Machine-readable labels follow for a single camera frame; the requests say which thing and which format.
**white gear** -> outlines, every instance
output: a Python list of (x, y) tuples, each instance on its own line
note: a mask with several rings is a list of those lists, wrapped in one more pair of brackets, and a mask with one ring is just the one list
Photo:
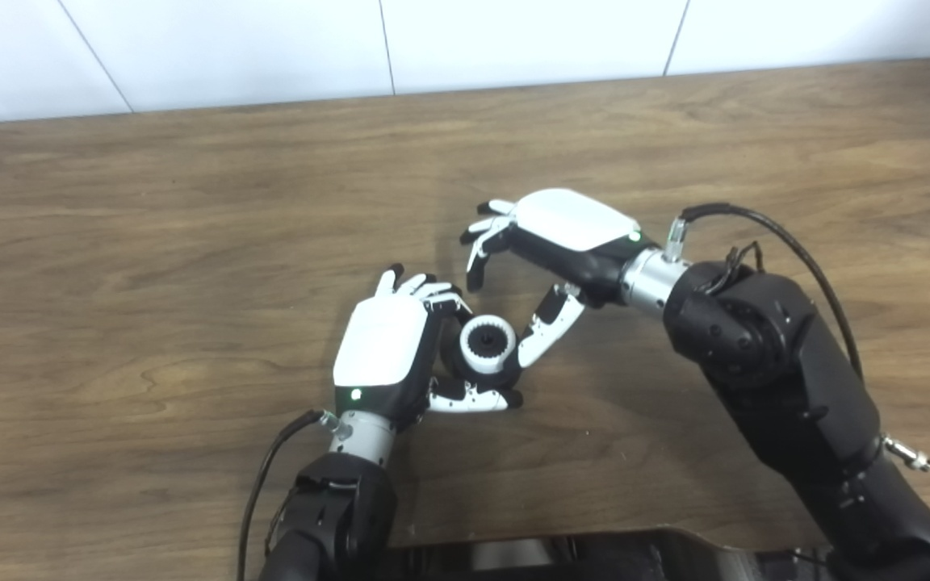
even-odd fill
[(469, 271), (477, 258), (488, 256), (484, 243), (513, 225), (577, 253), (641, 232), (634, 218), (572, 189), (542, 189), (524, 195), (517, 203), (493, 199), (488, 208), (500, 215), (468, 228), (471, 234), (480, 235), (472, 243)]
[[(493, 357), (484, 357), (472, 350), (469, 346), (469, 337), (477, 328), (481, 327), (494, 327), (505, 335), (505, 349), (501, 353)], [(461, 349), (465, 365), (468, 365), (477, 373), (483, 373), (484, 375), (498, 373), (505, 368), (505, 360), (512, 353), (512, 349), (516, 349), (516, 332), (507, 320), (493, 314), (481, 314), (481, 316), (473, 317), (462, 327), (462, 332), (458, 335), (458, 349)]]

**robotic hand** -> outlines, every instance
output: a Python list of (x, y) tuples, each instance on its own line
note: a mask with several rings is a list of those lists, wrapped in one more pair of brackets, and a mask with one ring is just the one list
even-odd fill
[[(882, 433), (837, 297), (785, 229), (752, 210), (711, 203), (683, 210), (662, 248), (636, 220), (568, 189), (517, 203), (495, 199), (479, 213), (492, 217), (461, 238), (472, 245), (470, 291), (483, 286), (491, 254), (512, 251), (563, 277), (582, 305), (634, 306), (662, 320), (675, 352), (701, 367), (752, 451), (790, 482), (834, 545), (829, 566), (838, 579), (930, 580), (930, 508), (886, 452), (915, 470), (930, 470), (930, 461)], [(796, 251), (835, 312), (848, 359), (803, 290), (764, 272), (756, 244), (732, 249), (724, 261), (682, 260), (691, 222), (718, 214), (756, 221)], [(752, 250), (755, 269), (742, 264)]]
[[(396, 434), (427, 409), (495, 412), (522, 404), (517, 392), (434, 375), (446, 326), (456, 320), (470, 326), (483, 317), (473, 319), (461, 291), (432, 275), (418, 274), (398, 286), (403, 272), (402, 265), (383, 272), (375, 295), (359, 302), (350, 316), (333, 367), (336, 415), (325, 412), (319, 419), (333, 434), (332, 444), (296, 475), (294, 489), (274, 516), (261, 581), (365, 575), (387, 544), (397, 507), (384, 469)], [(280, 435), (277, 445), (285, 437)], [(255, 490), (277, 445), (266, 456)], [(255, 500), (256, 493), (248, 515)], [(247, 518), (243, 543), (248, 527)], [(241, 548), (240, 574), (244, 561)]]

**silver cylindrical connector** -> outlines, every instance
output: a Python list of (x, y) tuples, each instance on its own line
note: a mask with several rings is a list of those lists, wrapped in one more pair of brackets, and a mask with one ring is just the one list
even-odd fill
[(679, 262), (684, 251), (684, 239), (687, 238), (687, 220), (675, 219), (669, 224), (669, 234), (665, 238), (665, 250), (662, 258), (667, 262)]
[(687, 261), (667, 260), (661, 248), (643, 250), (623, 271), (623, 300), (661, 317), (672, 288), (690, 266)]
[(343, 412), (338, 422), (350, 428), (350, 435), (340, 438), (333, 431), (329, 452), (352, 454), (378, 466), (387, 465), (397, 435), (394, 423), (372, 412)]

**wooden table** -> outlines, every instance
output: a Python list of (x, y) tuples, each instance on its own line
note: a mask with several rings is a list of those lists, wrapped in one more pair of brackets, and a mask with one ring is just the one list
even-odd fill
[[(886, 429), (930, 453), (930, 60), (0, 124), (0, 579), (230, 578), (276, 430), (329, 404), (354, 303), (402, 261), (464, 281), (473, 208), (566, 186), (662, 238), (691, 203), (772, 215), (827, 270)], [(700, 222), (691, 257), (773, 240)], [(469, 297), (522, 324), (514, 257)], [(399, 438), (396, 545), (677, 527), (813, 543), (693, 365), (584, 316), (526, 405)], [(320, 431), (281, 453), (252, 544)], [(912, 474), (930, 503), (930, 474)]]

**black robotic finger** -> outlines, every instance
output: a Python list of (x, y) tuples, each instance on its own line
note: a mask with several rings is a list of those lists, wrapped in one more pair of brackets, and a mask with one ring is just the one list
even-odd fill
[(490, 261), (490, 255), (476, 257), (472, 261), (472, 268), (465, 274), (465, 287), (468, 288), (469, 293), (475, 293), (480, 288), (483, 288), (484, 280), (486, 280), (487, 261)]

